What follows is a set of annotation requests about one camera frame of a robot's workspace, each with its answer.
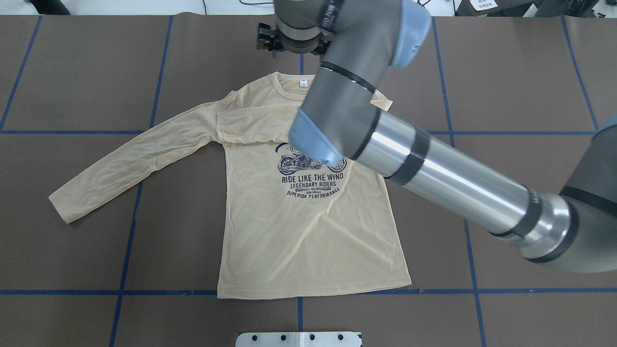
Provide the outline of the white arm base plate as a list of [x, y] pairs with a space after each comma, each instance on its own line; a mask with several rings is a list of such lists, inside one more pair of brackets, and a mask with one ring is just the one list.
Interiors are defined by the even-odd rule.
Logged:
[[236, 347], [362, 347], [360, 332], [252, 332], [236, 338]]

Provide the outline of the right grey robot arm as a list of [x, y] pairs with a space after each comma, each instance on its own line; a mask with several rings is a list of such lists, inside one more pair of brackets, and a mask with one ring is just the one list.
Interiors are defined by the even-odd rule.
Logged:
[[276, 0], [257, 48], [321, 57], [289, 143], [322, 164], [352, 160], [465, 219], [534, 264], [617, 267], [616, 117], [592, 137], [560, 193], [531, 187], [370, 102], [388, 69], [410, 65], [432, 26], [414, 0]]

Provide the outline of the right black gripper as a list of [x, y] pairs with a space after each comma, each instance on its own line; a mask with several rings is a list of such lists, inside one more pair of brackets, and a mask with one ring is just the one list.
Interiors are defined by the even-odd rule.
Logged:
[[317, 27], [296, 28], [284, 23], [276, 27], [259, 23], [256, 33], [256, 48], [270, 53], [325, 54], [331, 42]]

